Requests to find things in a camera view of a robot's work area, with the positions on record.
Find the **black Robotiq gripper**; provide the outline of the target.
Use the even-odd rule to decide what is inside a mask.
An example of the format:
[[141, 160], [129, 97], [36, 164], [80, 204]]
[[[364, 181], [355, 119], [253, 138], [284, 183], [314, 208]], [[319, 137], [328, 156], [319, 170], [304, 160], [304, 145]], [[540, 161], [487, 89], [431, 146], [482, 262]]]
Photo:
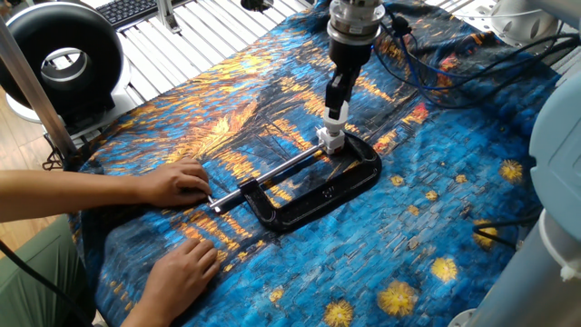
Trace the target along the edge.
[[370, 54], [371, 44], [346, 45], [330, 39], [329, 56], [335, 70], [326, 85], [325, 107], [329, 109], [329, 118], [339, 119], [341, 123], [347, 121], [353, 85]]

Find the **person's left hand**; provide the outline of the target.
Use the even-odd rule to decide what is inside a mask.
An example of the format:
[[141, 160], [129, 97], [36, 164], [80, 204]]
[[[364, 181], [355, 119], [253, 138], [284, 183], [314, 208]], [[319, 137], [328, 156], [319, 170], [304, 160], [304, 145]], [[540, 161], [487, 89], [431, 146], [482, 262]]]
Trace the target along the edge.
[[164, 164], [132, 180], [138, 202], [157, 207], [205, 202], [212, 195], [208, 174], [193, 159]]

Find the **person's right hand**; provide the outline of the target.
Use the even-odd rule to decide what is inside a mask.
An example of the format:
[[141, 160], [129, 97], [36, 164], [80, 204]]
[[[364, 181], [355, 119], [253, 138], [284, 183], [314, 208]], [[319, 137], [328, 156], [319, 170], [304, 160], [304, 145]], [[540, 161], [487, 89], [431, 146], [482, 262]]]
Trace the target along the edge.
[[182, 243], [154, 264], [140, 304], [180, 314], [218, 272], [217, 254], [210, 240], [191, 239]]

